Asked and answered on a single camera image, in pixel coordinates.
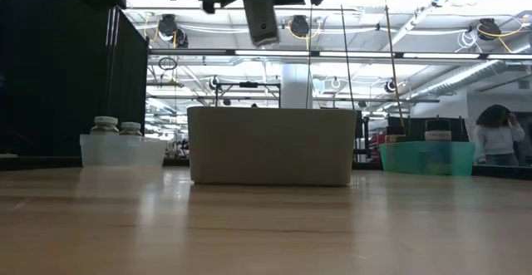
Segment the pale grey plastic bin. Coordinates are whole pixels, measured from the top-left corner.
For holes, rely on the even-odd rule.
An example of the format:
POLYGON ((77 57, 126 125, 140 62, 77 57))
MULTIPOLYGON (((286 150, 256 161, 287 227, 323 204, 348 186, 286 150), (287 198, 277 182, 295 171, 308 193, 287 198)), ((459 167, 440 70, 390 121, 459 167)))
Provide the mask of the pale grey plastic bin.
POLYGON ((357 114, 340 109, 190 107, 196 184, 347 186, 357 114))

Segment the silver ventilation duct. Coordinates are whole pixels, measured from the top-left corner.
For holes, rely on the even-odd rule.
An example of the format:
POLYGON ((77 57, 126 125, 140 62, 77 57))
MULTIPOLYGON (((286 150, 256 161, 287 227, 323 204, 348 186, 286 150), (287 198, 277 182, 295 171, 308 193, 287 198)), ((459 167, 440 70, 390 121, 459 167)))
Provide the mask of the silver ventilation duct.
POLYGON ((502 60, 482 61, 473 66, 458 67, 428 81, 423 86, 417 87, 410 95, 410 98, 416 99, 429 95, 440 96, 448 91, 494 76, 506 69, 507 65, 502 60))

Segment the long ceiling light bar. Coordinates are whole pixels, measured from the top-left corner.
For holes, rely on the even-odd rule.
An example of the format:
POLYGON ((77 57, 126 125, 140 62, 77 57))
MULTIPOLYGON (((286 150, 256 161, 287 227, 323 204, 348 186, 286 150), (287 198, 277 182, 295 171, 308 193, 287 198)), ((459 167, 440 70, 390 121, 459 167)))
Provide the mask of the long ceiling light bar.
POLYGON ((340 51, 277 51, 277 50, 234 50, 234 49, 151 49, 150 55, 177 56, 287 56, 287 57, 345 57, 399 59, 456 59, 456 60, 525 60, 532 61, 528 53, 437 53, 437 52, 340 52, 340 51))

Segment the bagel seasoning jar white lid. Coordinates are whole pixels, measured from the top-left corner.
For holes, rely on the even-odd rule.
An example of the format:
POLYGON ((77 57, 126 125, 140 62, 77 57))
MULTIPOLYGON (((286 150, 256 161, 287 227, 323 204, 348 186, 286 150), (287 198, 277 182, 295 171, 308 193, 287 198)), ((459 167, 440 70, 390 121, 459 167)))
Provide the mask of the bagel seasoning jar white lid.
POLYGON ((112 116, 95 116, 91 135, 118 135, 118 119, 112 116))
POLYGON ((119 135, 142 136, 141 124, 133 121, 122 122, 119 135))

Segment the teal plastic bin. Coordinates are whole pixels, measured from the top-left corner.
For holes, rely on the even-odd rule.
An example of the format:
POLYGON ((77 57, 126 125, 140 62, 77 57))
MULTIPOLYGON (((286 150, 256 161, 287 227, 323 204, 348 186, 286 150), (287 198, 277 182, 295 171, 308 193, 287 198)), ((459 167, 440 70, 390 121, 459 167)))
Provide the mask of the teal plastic bin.
POLYGON ((381 144, 382 168, 387 172, 469 176, 475 144, 453 141, 409 141, 381 144))

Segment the white-label supplement bottle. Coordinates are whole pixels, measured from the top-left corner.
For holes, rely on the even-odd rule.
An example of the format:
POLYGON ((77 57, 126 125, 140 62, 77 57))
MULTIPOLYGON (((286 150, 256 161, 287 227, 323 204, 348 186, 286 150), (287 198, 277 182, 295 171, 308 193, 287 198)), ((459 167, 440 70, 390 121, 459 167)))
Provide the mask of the white-label supplement bottle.
POLYGON ((279 42, 273 0, 243 0, 251 42, 263 47, 279 42))

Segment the black metal gantry frame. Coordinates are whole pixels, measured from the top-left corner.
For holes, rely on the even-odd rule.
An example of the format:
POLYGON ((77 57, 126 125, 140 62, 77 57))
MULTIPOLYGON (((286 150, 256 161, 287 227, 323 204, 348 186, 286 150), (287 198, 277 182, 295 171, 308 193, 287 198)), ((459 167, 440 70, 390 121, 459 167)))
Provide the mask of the black metal gantry frame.
POLYGON ((241 81, 238 83, 221 83, 217 82, 214 84, 214 100, 215 105, 217 106, 219 103, 219 100, 223 98, 223 96, 229 92, 234 86, 238 86, 239 88, 249 88, 249 89, 255 89, 263 87, 275 100, 278 101, 278 107, 281 107, 281 84, 280 83, 260 83, 260 82, 253 82, 253 81, 241 81))

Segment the person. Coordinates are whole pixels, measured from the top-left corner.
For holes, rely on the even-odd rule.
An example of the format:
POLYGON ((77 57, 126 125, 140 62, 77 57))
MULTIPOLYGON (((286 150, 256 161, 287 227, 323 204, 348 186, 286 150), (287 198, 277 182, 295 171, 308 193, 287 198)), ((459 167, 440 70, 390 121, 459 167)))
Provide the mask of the person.
POLYGON ((473 137, 477 165, 519 165, 515 143, 525 138, 525 131, 507 107, 495 104, 486 108, 475 123, 473 137))

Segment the black background panel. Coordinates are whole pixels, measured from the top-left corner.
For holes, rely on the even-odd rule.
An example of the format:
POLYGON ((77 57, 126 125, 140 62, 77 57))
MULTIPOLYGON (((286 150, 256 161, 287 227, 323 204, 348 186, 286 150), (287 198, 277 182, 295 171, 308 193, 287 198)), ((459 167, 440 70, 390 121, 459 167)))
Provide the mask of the black background panel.
POLYGON ((434 124, 443 125, 444 130, 451 132, 451 140, 453 142, 466 142, 469 140, 469 135, 466 128, 466 121, 462 118, 411 118, 407 117, 401 119, 399 117, 388 117, 388 126, 403 126, 404 134, 410 140, 424 140, 425 132, 427 130, 434 130, 434 124))

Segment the purple-label spice bottle black lid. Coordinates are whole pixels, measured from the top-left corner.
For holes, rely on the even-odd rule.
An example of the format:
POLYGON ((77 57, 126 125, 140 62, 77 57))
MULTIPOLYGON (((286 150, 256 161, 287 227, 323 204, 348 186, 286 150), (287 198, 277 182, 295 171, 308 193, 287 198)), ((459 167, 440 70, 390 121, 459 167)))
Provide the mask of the purple-label spice bottle black lid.
POLYGON ((425 141, 451 141, 451 124, 448 120, 432 119, 425 123, 425 141))

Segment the clear plastic bin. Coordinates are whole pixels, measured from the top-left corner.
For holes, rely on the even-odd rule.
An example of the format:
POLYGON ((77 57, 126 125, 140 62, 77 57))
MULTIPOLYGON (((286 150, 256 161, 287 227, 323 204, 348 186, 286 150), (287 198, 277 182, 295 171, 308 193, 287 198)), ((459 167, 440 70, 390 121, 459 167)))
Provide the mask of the clear plastic bin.
POLYGON ((84 167, 161 167, 163 140, 132 135, 80 135, 84 167))

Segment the white building column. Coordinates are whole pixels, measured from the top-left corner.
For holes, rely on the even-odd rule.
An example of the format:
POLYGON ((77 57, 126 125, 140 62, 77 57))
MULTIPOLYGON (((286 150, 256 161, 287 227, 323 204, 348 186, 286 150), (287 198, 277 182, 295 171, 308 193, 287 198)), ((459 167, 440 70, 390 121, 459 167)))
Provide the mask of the white building column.
POLYGON ((280 100, 282 108, 313 108, 312 73, 308 65, 282 66, 280 100))

